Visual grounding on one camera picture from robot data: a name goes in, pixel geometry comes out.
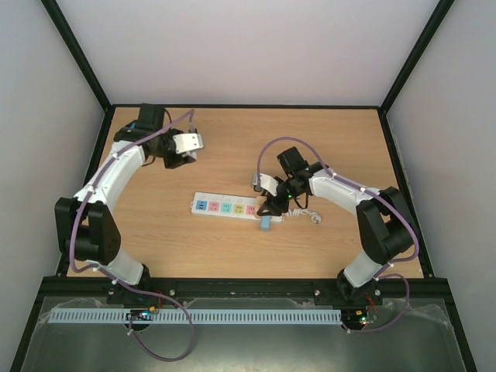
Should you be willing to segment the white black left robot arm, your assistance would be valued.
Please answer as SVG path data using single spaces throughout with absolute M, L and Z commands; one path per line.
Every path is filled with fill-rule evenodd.
M 167 169 L 197 160 L 204 140 L 192 122 L 194 113 L 172 119 L 162 105 L 141 105 L 138 117 L 116 132 L 108 156 L 86 185 L 56 202 L 57 239 L 72 272 L 97 271 L 137 294 L 153 294 L 149 268 L 122 246 L 114 209 L 149 158 L 163 160 Z

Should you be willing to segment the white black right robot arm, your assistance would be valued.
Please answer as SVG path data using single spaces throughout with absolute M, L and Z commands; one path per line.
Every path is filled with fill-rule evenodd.
M 353 304 L 367 286 L 397 262 L 403 253 L 419 251 L 418 227 L 401 192 L 394 187 L 369 188 L 337 174 L 321 158 L 310 164 L 291 147 L 277 156 L 284 178 L 256 170 L 252 185 L 265 199 L 257 210 L 260 217 L 281 216 L 298 197 L 323 198 L 356 216 L 361 251 L 336 278 L 339 297 Z

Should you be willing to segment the orange wooden cube adapter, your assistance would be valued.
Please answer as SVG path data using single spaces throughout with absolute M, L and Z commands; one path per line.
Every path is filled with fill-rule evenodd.
M 255 206 L 259 208 L 265 202 L 265 197 L 257 196 L 255 200 Z

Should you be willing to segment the white power strip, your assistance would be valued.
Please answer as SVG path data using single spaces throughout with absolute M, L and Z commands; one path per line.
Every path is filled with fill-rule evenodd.
M 257 200 L 252 197 L 199 191 L 191 202 L 191 213 L 196 216 L 262 222 L 258 208 Z

